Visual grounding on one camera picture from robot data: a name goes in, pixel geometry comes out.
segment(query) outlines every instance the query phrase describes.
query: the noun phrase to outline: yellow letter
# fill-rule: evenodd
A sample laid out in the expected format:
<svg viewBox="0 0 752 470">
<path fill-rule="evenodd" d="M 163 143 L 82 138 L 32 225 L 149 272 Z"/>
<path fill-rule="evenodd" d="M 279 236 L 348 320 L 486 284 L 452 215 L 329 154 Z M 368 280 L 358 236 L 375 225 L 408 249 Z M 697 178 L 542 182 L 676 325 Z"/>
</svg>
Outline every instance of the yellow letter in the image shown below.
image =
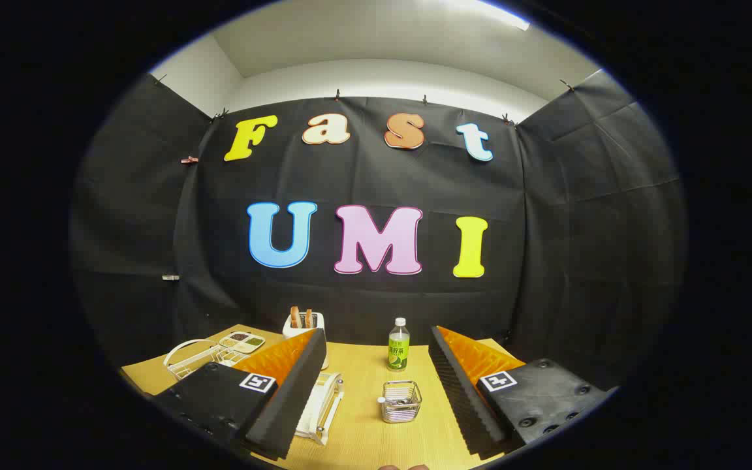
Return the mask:
<svg viewBox="0 0 752 470">
<path fill-rule="evenodd" d="M 347 132 L 347 117 L 344 115 L 315 116 L 307 123 L 311 127 L 304 131 L 302 139 L 309 145 L 319 145 L 325 142 L 340 144 L 350 138 Z"/>
<path fill-rule="evenodd" d="M 479 217 L 459 217 L 460 261 L 454 266 L 454 277 L 480 277 L 484 268 L 480 264 L 480 245 L 483 243 L 483 231 L 489 225 Z"/>
<path fill-rule="evenodd" d="M 241 120 L 236 123 L 234 143 L 230 147 L 230 152 L 225 154 L 225 161 L 248 158 L 248 155 L 251 155 L 248 143 L 251 142 L 251 145 L 256 146 L 260 143 L 260 140 L 263 140 L 263 136 L 266 134 L 264 125 L 266 127 L 277 125 L 277 116 L 263 116 L 262 118 Z"/>
</svg>

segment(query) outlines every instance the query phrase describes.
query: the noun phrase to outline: wire basket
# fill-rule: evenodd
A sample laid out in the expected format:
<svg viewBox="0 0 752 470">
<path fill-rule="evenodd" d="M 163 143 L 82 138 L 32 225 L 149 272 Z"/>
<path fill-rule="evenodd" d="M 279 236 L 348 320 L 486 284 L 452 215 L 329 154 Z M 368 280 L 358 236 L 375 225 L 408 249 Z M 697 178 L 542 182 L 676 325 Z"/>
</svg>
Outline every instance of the wire basket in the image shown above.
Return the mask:
<svg viewBox="0 0 752 470">
<path fill-rule="evenodd" d="M 390 381 L 382 387 L 378 402 L 385 422 L 409 422 L 420 413 L 423 396 L 414 381 Z"/>
</svg>

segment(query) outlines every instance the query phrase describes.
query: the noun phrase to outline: white dish rack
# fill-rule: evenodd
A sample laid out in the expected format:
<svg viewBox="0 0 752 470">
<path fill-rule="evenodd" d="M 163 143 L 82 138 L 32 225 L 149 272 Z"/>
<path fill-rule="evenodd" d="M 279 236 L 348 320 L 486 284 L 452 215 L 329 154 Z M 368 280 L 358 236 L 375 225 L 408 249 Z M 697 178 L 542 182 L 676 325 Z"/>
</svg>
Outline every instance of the white dish rack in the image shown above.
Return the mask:
<svg viewBox="0 0 752 470">
<path fill-rule="evenodd" d="M 170 358 L 173 357 L 173 354 L 176 354 L 176 352 L 181 348 L 201 342 L 211 343 L 211 346 L 205 351 L 194 354 L 185 360 L 180 360 L 175 364 L 170 363 Z M 180 381 L 196 371 L 196 369 L 199 369 L 201 366 L 205 366 L 209 362 L 217 362 L 222 366 L 230 367 L 247 357 L 248 355 L 246 354 L 242 354 L 239 351 L 234 351 L 231 348 L 226 348 L 225 346 L 219 345 L 217 344 L 217 342 L 211 341 L 210 339 L 191 339 L 189 341 L 185 341 L 180 345 L 177 345 L 175 348 L 173 348 L 173 351 L 167 353 L 167 355 L 165 355 L 164 357 L 164 366 L 168 371 L 170 371 L 170 374 L 173 374 L 173 377 L 175 377 L 177 381 Z"/>
<path fill-rule="evenodd" d="M 313 391 L 309 395 L 304 413 L 298 422 L 295 435 L 308 437 L 316 443 L 326 446 L 329 426 L 338 409 L 338 403 L 344 398 L 344 381 L 341 374 L 319 374 Z"/>
</svg>

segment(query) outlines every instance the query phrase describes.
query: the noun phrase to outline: plastic bottle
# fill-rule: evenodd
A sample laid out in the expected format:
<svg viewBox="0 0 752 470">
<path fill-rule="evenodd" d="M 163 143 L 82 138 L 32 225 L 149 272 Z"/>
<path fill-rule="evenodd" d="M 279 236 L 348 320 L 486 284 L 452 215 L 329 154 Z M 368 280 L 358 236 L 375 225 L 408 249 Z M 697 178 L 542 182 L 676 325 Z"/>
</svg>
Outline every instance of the plastic bottle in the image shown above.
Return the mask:
<svg viewBox="0 0 752 470">
<path fill-rule="evenodd" d="M 391 371 L 405 371 L 408 366 L 408 346 L 411 334 L 405 327 L 405 319 L 397 318 L 396 325 L 388 335 L 388 369 Z"/>
</svg>

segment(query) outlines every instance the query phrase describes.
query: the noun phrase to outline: letter m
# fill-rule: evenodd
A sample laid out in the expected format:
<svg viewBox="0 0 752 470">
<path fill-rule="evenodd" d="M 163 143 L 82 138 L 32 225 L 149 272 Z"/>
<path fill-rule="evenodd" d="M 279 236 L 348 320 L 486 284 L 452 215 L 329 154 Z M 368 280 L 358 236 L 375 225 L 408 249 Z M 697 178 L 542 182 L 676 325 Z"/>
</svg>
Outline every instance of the letter m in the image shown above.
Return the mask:
<svg viewBox="0 0 752 470">
<path fill-rule="evenodd" d="M 417 223 L 423 218 L 418 208 L 396 208 L 379 232 L 364 206 L 340 206 L 335 211 L 343 224 L 341 260 L 335 264 L 339 274 L 360 273 L 358 261 L 362 250 L 370 270 L 379 271 L 388 250 L 391 258 L 385 265 L 391 274 L 417 274 L 423 270 L 417 261 Z"/>
</svg>

